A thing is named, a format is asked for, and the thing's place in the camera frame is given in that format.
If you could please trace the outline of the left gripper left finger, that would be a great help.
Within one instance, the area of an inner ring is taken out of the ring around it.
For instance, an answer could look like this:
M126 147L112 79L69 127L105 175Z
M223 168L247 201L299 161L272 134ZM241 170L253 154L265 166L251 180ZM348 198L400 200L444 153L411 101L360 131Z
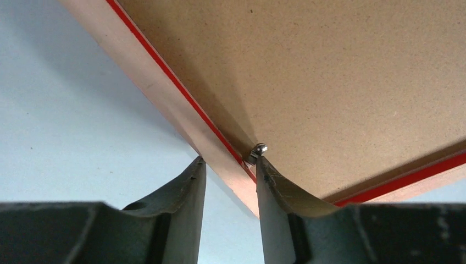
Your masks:
M103 202L1 204L1 263L197 263L206 163L118 210Z

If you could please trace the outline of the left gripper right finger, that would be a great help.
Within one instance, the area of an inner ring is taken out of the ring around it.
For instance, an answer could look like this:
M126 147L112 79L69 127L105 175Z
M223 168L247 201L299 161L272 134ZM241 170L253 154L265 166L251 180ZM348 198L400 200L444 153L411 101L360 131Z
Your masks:
M338 207L303 190L265 157L257 195L266 263L465 263L465 204Z

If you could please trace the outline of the red wooden picture frame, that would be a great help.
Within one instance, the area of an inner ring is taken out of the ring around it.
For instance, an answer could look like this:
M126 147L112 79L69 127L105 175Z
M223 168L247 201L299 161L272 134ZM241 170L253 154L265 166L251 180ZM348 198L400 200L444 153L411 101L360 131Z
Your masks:
M228 143L122 6L117 1L63 1L63 6L258 216L255 169ZM465 148L458 147L421 164L397 169L385 180L364 181L326 200L336 206L401 202L464 178Z

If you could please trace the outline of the brown backing board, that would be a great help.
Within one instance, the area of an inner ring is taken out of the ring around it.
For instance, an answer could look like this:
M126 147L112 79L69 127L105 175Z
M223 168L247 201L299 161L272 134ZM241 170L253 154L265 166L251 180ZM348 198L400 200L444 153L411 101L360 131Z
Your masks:
M465 149L465 1L120 1L241 155L337 201Z

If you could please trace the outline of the small metal retaining tab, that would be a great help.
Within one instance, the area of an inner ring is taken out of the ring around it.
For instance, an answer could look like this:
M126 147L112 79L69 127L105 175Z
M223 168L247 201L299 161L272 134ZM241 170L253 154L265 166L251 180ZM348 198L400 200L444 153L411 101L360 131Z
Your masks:
M251 149L246 161L251 165L256 165L260 156L263 156L268 150L268 146L264 143L258 143Z

